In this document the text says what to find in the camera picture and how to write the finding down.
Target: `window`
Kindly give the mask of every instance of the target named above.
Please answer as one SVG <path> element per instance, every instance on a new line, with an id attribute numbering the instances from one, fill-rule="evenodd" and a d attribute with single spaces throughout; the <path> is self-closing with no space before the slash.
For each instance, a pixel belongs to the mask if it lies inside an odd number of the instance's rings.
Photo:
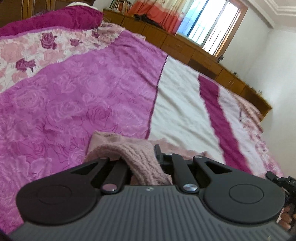
<path id="1" fill-rule="evenodd" d="M 194 0 L 178 34 L 218 57 L 225 52 L 246 12 L 247 7 L 238 0 Z"/>

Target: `pink towel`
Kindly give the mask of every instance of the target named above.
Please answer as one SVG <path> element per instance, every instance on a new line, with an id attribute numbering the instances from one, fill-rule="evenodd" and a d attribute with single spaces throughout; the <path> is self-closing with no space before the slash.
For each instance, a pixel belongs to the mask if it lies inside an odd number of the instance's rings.
<path id="1" fill-rule="evenodd" d="M 140 185 L 170 185 L 169 177 L 163 172 L 155 157 L 153 146 L 156 144 L 160 145 L 163 153 L 176 153 L 184 159 L 192 159 L 196 155 L 211 158 L 206 152 L 199 154 L 192 150 L 184 150 L 166 142 L 165 139 L 148 141 L 95 131 L 89 143 L 85 162 L 102 156 L 108 156 L 111 160 L 122 157 Z"/>

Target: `ceiling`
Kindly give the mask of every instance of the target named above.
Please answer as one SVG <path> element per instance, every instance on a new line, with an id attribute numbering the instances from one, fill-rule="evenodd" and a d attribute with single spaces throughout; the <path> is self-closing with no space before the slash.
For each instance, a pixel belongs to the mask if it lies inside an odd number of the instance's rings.
<path id="1" fill-rule="evenodd" d="M 272 27 L 296 28 L 296 0 L 247 0 Z"/>

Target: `gray plastic panel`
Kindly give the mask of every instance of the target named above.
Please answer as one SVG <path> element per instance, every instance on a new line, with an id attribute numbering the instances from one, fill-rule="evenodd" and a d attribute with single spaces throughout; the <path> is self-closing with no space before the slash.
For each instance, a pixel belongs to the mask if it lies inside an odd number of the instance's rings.
<path id="1" fill-rule="evenodd" d="M 102 197 L 82 219 L 62 226 L 25 223 L 15 241 L 286 241 L 290 235 L 274 222 L 237 226 L 210 214 L 200 199 L 175 186 L 126 186 Z"/>

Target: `red curtain section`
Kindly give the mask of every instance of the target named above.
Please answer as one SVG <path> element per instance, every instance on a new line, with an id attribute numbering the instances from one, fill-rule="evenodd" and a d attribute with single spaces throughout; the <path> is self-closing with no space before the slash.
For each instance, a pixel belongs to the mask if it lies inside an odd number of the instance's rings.
<path id="1" fill-rule="evenodd" d="M 158 23 L 165 31 L 175 34 L 181 25 L 179 14 L 167 9 L 164 9 L 160 4 L 148 4 L 137 1 L 129 10 L 128 15 L 143 15 Z"/>

